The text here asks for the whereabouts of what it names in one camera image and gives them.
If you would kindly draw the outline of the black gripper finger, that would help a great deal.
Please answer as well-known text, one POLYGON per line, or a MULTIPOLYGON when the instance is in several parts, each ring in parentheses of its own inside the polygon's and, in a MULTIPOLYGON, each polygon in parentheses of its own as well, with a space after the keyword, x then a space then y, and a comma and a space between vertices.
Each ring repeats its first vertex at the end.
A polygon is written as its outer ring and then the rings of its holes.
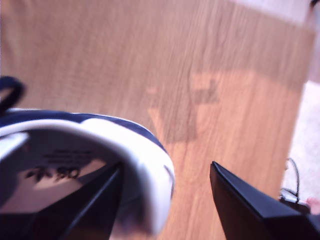
POLYGON ((37 214, 36 240, 107 240, 120 206, 123 165, 103 171, 37 214))
POLYGON ((228 240, 311 240, 307 214, 257 190, 217 162, 210 165, 212 196, 228 240))

